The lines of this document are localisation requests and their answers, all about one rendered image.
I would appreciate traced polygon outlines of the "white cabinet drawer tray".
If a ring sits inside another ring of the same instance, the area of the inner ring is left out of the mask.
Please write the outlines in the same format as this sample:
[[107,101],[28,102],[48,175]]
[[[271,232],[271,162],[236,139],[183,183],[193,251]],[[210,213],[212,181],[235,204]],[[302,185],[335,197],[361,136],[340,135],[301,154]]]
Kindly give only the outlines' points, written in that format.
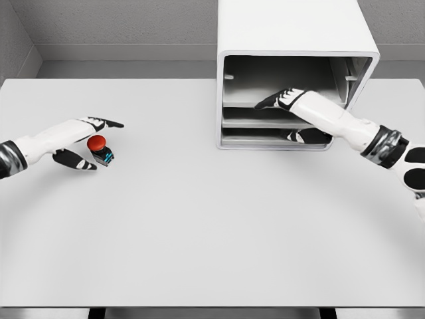
[[249,148],[324,148],[333,136],[316,128],[257,129],[224,128],[222,145]]
[[282,109],[267,108],[255,110],[253,108],[224,108],[222,110],[223,128],[310,128],[311,124],[286,112]]
[[[318,90],[318,93],[324,97],[332,100],[334,103],[345,107],[348,94],[340,94],[338,90]],[[253,108],[257,103],[269,97],[274,92],[270,90],[235,90],[225,91],[223,96],[224,107],[235,107],[235,108]]]

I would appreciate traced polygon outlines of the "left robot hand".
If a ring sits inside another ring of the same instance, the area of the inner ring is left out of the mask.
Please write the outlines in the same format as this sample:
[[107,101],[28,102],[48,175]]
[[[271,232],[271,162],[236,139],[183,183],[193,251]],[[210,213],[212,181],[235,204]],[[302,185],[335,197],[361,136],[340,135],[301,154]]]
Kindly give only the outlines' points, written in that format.
[[77,153],[68,149],[68,146],[85,140],[104,128],[123,128],[119,122],[97,117],[84,117],[65,121],[48,129],[48,145],[52,147],[52,158],[56,163],[77,170],[97,170],[94,163],[90,163]]

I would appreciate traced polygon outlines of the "white tabletop storage cabinet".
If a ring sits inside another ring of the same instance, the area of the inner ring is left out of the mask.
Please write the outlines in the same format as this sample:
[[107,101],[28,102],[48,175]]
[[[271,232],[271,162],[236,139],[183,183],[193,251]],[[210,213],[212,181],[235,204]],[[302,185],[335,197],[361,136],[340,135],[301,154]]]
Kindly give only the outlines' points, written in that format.
[[[380,57],[357,0],[218,0],[218,147],[223,150],[328,149],[331,143],[324,148],[222,145],[222,110],[234,108],[223,106],[224,92],[260,89],[277,93],[286,88],[338,90],[349,95],[345,107],[340,107],[350,113]],[[324,128],[318,127],[336,137],[341,116]]]

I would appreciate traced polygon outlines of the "red button load switch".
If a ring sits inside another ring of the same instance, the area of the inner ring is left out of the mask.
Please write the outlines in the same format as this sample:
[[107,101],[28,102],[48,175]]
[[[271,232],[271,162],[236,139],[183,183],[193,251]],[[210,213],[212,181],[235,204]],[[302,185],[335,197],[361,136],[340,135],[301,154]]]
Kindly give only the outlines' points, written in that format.
[[106,145],[105,137],[94,135],[88,138],[86,145],[97,163],[108,167],[114,159],[112,150]]

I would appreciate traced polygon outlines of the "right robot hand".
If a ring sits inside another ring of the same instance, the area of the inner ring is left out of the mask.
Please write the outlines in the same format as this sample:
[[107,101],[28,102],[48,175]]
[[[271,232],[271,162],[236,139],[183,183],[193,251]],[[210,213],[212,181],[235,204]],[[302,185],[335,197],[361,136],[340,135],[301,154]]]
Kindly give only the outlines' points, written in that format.
[[254,108],[256,110],[279,108],[311,124],[311,128],[280,132],[281,139],[305,145],[329,144],[333,136],[316,126],[324,128],[343,113],[340,106],[317,92],[297,88],[286,88],[274,93],[257,103]]

